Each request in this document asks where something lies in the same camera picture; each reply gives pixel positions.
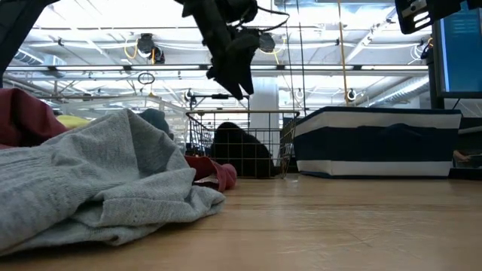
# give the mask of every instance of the warehouse ceiling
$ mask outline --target warehouse ceiling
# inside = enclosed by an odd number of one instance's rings
[[[293,103],[291,92],[306,107],[319,108],[344,103],[342,50],[336,1],[302,0],[299,13],[296,1],[258,0],[258,5],[290,14],[287,27],[273,30],[274,53],[255,55],[252,65],[300,65],[313,71],[302,76],[300,71],[274,69],[269,74],[253,72],[253,76],[276,76],[280,88],[280,106]],[[347,73],[347,87],[359,94],[357,101],[383,97],[383,92],[412,77],[424,76],[426,67],[419,56],[431,29],[412,35],[400,32],[393,1],[342,1],[343,44],[346,64],[353,67],[399,65],[399,69],[369,69],[363,73]],[[201,44],[201,35],[192,17],[182,18],[182,6],[172,0],[62,0],[47,7],[38,18],[21,50],[43,59],[44,65],[150,65],[149,59],[135,53],[136,39],[152,33],[162,48],[165,65],[209,64],[210,55]],[[283,16],[259,12],[249,26],[267,28],[284,20]],[[11,66],[24,66],[14,59]],[[332,65],[335,72],[315,72]],[[56,91],[60,95],[148,95],[153,93],[176,105],[182,105],[188,89],[199,94],[223,93],[215,82],[208,81],[204,71],[152,71],[156,81],[143,86],[138,72],[69,71],[54,77],[40,72],[8,71],[7,82],[37,87],[38,95]],[[207,99],[200,108],[241,108],[231,100]]]

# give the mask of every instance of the striped storage bin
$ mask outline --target striped storage bin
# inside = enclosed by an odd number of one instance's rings
[[[300,120],[300,173],[323,178],[446,178],[457,110],[326,107]]]

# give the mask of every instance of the table surface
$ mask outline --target table surface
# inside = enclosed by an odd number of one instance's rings
[[[482,182],[240,180],[221,214],[121,247],[72,245],[0,270],[480,270]]]

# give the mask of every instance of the wire basket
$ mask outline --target wire basket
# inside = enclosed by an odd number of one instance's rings
[[[286,176],[299,111],[216,110],[186,115],[187,155],[230,163],[240,178]]]

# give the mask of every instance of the monitor screen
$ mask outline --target monitor screen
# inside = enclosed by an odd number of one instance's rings
[[[442,91],[482,93],[482,9],[462,10],[441,20]]]

